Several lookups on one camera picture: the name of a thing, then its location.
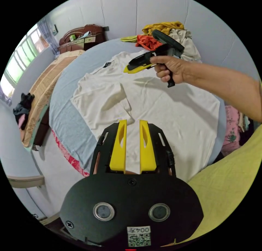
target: wooden cabinet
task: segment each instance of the wooden cabinet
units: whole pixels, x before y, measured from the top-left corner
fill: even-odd
[[[69,43],[63,44],[59,47],[60,53],[65,53],[68,51],[76,51],[76,50],[88,50],[93,46],[96,46],[100,43],[105,42],[104,33],[98,33],[95,35],[88,35],[81,39],[76,39]]]

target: red patterned fabric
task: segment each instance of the red patterned fabric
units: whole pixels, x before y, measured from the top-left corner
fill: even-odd
[[[78,171],[81,175],[83,175],[84,177],[88,177],[89,173],[85,172],[81,167],[80,167],[80,163],[78,160],[76,160],[75,158],[73,158],[68,151],[65,149],[65,147],[61,144],[61,142],[59,141],[59,139],[57,138],[55,132],[52,130],[53,136],[55,138],[55,141],[59,147],[59,149],[61,150],[63,156],[65,157],[65,159],[69,162],[69,164],[76,170]]]

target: bed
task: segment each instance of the bed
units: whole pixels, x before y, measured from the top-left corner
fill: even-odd
[[[35,95],[29,113],[27,125],[20,129],[20,138],[24,148],[28,151],[35,150],[35,145],[42,146],[49,129],[49,104],[54,86],[62,71],[79,55],[82,50],[66,52],[57,57],[39,76],[30,89]]]
[[[114,39],[99,44],[74,60],[61,73],[53,90],[49,109],[49,125],[64,156],[84,176],[89,175],[89,163],[96,145],[96,139],[70,99],[78,81],[86,74],[103,66],[114,55],[122,51],[135,53],[144,50],[134,43]],[[208,165],[218,156],[225,137],[226,115],[224,101],[220,101],[218,132]]]

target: curtain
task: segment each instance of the curtain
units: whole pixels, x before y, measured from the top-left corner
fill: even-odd
[[[0,86],[0,99],[2,101],[4,101],[7,105],[11,106],[12,105],[12,101],[11,98],[9,98],[8,96],[5,95],[2,87]]]
[[[58,43],[55,40],[53,33],[50,30],[50,27],[48,26],[48,22],[46,17],[43,17],[38,23],[37,27],[43,36],[43,38],[46,40],[46,42],[49,44],[52,52],[55,54],[55,56],[58,56],[60,54],[60,51],[58,50]]]

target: wooden headboard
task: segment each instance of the wooden headboard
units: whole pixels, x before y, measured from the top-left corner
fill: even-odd
[[[92,25],[85,25],[84,27],[78,27],[75,29],[72,29],[70,31],[68,31],[59,41],[59,45],[63,45],[66,44],[68,42],[70,42],[70,36],[71,35],[75,35],[76,38],[82,36],[83,34],[85,34],[86,32],[91,31],[92,34],[96,34],[96,33],[102,33],[104,31],[103,27],[101,26],[97,26],[95,24]]]

